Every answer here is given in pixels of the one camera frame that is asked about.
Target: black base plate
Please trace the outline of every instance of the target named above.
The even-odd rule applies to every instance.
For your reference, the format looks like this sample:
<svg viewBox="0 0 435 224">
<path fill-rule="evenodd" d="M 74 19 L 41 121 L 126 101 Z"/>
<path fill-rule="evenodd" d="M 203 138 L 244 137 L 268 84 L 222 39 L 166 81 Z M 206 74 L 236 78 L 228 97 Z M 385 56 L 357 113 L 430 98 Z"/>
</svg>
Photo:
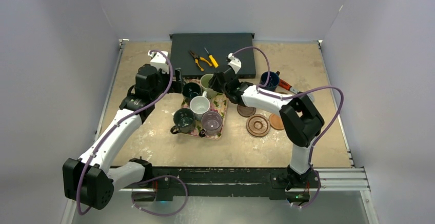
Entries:
<svg viewBox="0 0 435 224">
<path fill-rule="evenodd" d="M 189 196 L 287 199 L 285 188 L 288 182 L 283 180 L 287 168 L 153 167 L 152 170 L 154 176 L 178 176 L 187 185 Z M 314 177 L 308 178 L 310 187 L 316 188 L 317 181 Z M 158 182 L 157 201 L 171 201 L 173 196 L 185 195 L 182 185 L 176 179 L 160 179 Z"/>
<path fill-rule="evenodd" d="M 253 33 L 175 33 L 171 35 L 171 63 L 174 68 L 181 68 L 183 78 L 200 78 L 204 74 L 213 74 L 215 71 L 224 72 L 227 70 L 227 56 L 240 48 L 252 46 Z M 204 68 L 201 72 L 196 66 L 194 59 L 189 54 L 192 50 L 199 56 L 209 60 L 204 47 L 213 55 L 219 67 L 208 66 L 200 61 Z M 238 72 L 239 78 L 255 78 L 255 60 L 252 49 L 237 54 L 242 61 L 242 68 Z"/>
</svg>

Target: round wooden coaster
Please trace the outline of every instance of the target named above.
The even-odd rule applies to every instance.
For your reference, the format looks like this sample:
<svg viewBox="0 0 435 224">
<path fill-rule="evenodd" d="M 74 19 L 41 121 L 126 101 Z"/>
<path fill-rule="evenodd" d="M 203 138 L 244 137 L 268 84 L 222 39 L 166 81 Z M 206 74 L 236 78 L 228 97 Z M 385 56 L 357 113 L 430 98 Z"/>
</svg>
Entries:
<svg viewBox="0 0 435 224">
<path fill-rule="evenodd" d="M 263 115 L 253 115 L 246 121 L 246 129 L 255 137 L 263 137 L 270 131 L 270 124 Z"/>
<path fill-rule="evenodd" d="M 276 130 L 283 130 L 284 129 L 283 120 L 281 120 L 281 117 L 279 117 L 278 115 L 270 114 L 269 122 L 270 122 L 270 125 Z"/>
<path fill-rule="evenodd" d="M 245 107 L 237 105 L 237 112 L 243 117 L 250 117 L 256 113 L 257 109 L 253 107 Z"/>
</svg>

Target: white wall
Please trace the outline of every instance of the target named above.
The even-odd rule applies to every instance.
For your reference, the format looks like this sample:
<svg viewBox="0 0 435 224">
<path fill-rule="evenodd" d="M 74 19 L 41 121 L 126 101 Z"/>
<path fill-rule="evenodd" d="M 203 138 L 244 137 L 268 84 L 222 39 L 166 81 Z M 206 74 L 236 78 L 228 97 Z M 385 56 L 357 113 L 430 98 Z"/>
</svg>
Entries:
<svg viewBox="0 0 435 224">
<path fill-rule="evenodd" d="M 59 223 L 117 56 L 98 0 L 0 0 L 0 223 Z"/>
<path fill-rule="evenodd" d="M 100 0 L 119 38 L 254 32 L 262 40 L 322 39 L 344 0 Z"/>
<path fill-rule="evenodd" d="M 435 218 L 435 0 L 347 0 L 322 51 L 382 223 Z"/>
</svg>

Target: blue mug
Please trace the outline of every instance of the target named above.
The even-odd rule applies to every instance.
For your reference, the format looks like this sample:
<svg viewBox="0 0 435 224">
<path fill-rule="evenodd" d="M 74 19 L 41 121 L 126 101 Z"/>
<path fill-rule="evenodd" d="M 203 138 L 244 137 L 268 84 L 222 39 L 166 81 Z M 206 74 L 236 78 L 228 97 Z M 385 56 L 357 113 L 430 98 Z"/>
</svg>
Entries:
<svg viewBox="0 0 435 224">
<path fill-rule="evenodd" d="M 267 72 L 264 72 L 260 77 L 260 84 L 263 85 L 266 82 L 266 79 L 267 79 Z M 261 88 L 274 92 L 276 87 L 279 85 L 279 83 L 280 83 L 280 72 L 277 71 L 275 73 L 270 71 L 269 82 L 265 87 L 261 87 Z"/>
</svg>

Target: tray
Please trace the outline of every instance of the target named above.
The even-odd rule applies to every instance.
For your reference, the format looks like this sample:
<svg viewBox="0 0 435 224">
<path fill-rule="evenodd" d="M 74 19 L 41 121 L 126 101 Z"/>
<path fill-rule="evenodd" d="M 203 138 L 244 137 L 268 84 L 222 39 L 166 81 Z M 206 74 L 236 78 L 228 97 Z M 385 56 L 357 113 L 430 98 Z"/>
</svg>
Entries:
<svg viewBox="0 0 435 224">
<path fill-rule="evenodd" d="M 195 83 L 199 84 L 200 80 L 199 79 L 189 79 L 189 80 L 186 80 L 186 82 L 187 83 L 195 82 Z M 210 99 L 210 110 L 216 111 L 217 113 L 219 113 L 221 115 L 222 127 L 221 127 L 221 130 L 219 131 L 219 133 L 217 133 L 216 135 L 213 135 L 213 136 L 206 135 L 206 136 L 204 136 L 204 138 L 209 138 L 209 139 L 221 138 L 222 131 L 223 131 L 224 125 L 225 125 L 225 114 L 227 113 L 228 102 L 229 102 L 228 98 L 222 93 L 218 93 L 216 95 L 216 97 L 213 97 Z M 189 105 L 183 100 L 183 102 L 181 103 L 181 108 L 189 108 Z M 196 125 L 195 125 L 195 129 L 192 132 L 180 133 L 180 134 L 187 134 L 187 135 L 199 137 L 199 133 L 201 130 L 202 130 L 201 121 L 197 120 Z"/>
</svg>

